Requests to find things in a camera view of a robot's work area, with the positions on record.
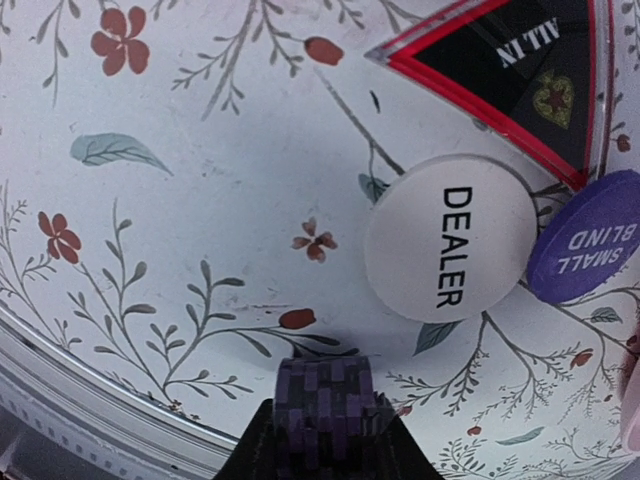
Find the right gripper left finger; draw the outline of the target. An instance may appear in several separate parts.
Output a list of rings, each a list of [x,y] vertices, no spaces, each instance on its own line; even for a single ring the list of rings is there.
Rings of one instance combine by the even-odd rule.
[[[264,400],[213,480],[275,480],[273,401]]]

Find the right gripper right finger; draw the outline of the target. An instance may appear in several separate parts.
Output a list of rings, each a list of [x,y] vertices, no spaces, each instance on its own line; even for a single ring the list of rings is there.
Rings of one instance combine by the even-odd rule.
[[[371,423],[373,464],[370,479],[437,480],[443,476],[429,462],[397,417],[376,414]]]

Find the purple chip stack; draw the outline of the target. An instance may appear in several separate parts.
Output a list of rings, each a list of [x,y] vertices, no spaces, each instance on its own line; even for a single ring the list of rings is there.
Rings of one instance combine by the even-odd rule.
[[[280,363],[272,420],[278,479],[374,479],[394,410],[365,356]]]

